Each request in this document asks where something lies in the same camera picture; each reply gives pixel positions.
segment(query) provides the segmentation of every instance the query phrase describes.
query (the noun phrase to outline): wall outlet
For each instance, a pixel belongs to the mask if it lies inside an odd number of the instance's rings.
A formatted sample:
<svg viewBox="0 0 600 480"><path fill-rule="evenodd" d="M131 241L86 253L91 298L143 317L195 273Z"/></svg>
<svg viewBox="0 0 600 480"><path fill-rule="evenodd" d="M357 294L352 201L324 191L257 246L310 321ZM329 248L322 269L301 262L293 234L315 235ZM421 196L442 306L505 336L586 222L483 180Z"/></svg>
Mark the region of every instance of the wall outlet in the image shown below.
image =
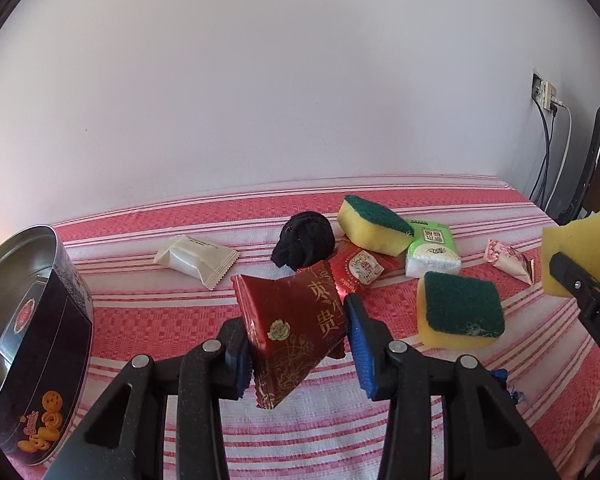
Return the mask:
<svg viewBox="0 0 600 480"><path fill-rule="evenodd" d="M545 110L551 111L551 98L555 97L555 86L544 79L538 72L534 72L531 81L531 98L538 101Z"/></svg>
<svg viewBox="0 0 600 480"><path fill-rule="evenodd" d="M544 92L543 92L544 95L542 96L542 101L541 101L542 108L544 108L545 110L551 111L551 98L552 97L555 98L555 86L553 86L548 81L543 81L542 86L544 89Z"/></svg>
<svg viewBox="0 0 600 480"><path fill-rule="evenodd" d="M534 72L534 78L531 82L531 99L542 104L544 100L544 80L538 72Z"/></svg>

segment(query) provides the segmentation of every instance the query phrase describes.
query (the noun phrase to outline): yellow sponge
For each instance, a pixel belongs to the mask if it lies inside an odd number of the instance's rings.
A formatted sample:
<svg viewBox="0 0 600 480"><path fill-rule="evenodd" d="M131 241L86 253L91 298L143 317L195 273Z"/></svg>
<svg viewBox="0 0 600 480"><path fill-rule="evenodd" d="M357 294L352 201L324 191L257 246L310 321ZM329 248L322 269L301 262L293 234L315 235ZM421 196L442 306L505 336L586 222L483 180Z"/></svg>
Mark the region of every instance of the yellow sponge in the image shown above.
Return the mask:
<svg viewBox="0 0 600 480"><path fill-rule="evenodd" d="M338 211L338 224L358 247L397 256L413 241L413 228L383 205L347 195Z"/></svg>
<svg viewBox="0 0 600 480"><path fill-rule="evenodd" d="M418 281L416 309L418 335L431 348L484 348L505 329L498 291L485 280L429 271Z"/></svg>
<svg viewBox="0 0 600 480"><path fill-rule="evenodd" d="M549 261L563 253L600 282L600 213L567 225L542 229L542 288L550 296L571 294L549 272Z"/></svg>

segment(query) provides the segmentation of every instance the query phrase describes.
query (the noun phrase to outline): green and white packet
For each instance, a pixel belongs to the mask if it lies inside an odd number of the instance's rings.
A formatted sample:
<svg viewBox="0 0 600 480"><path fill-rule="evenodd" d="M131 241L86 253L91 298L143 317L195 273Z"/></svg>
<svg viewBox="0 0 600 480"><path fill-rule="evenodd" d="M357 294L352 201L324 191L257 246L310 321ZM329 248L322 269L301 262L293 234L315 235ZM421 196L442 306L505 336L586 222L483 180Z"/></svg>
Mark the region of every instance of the green and white packet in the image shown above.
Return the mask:
<svg viewBox="0 0 600 480"><path fill-rule="evenodd" d="M413 242L407 248L407 276L421 278L429 270L447 274L460 272L462 260L448 226L424 220L407 222L414 230Z"/></svg>

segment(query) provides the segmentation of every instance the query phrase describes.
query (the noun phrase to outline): red and white striped blanket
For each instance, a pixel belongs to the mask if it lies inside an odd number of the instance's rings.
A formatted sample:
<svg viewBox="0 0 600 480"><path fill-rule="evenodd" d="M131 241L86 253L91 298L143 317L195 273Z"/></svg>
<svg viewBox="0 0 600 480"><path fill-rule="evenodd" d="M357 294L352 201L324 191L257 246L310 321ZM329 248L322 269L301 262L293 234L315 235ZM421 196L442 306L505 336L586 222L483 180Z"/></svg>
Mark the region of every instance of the red and white striped blanket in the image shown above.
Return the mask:
<svg viewBox="0 0 600 480"><path fill-rule="evenodd" d="M56 226L94 299L94 340L88 378L74 419L80 422L133 355L156 360L187 352L239 316L229 276L278 278L289 274L269 260L284 222L311 209L332 221L347 193L385 204L405 218L451 227L462 273L494 282L506 316L500 340L475 355L487 368L506 368L525 394L518 409L547 453L560 465L600 403L600 351L577 321L574 300L550 298L482 259L488 238L538 257L543 226L552 221L520 193L493 177L429 175L314 180L226 191L62 222ZM202 284L152 263L165 241L179 234L231 246L240 258L209 292ZM416 280L400 270L367 292L370 316L395 337L430 355L415 315ZM387 402L371 402L358 385L350 354L326 358L275 410L255 406L253 385L238 402L221 402L232 478L373 479L378 474ZM432 399L431 476L441 479L442 412ZM168 405L165 478L174 478L175 399ZM22 471L40 478L48 464Z"/></svg>

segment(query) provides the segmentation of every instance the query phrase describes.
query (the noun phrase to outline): pink wrapped candy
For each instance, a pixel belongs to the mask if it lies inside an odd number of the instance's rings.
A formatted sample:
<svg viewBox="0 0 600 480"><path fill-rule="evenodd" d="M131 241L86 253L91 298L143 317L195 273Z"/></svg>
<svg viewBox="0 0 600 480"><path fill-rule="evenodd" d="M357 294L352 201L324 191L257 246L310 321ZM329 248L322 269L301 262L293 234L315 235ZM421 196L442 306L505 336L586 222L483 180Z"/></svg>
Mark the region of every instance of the pink wrapped candy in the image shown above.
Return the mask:
<svg viewBox="0 0 600 480"><path fill-rule="evenodd" d="M499 240L489 240L484 251L485 261L493 264L522 282L533 284L535 278L535 261L527 260L525 255Z"/></svg>

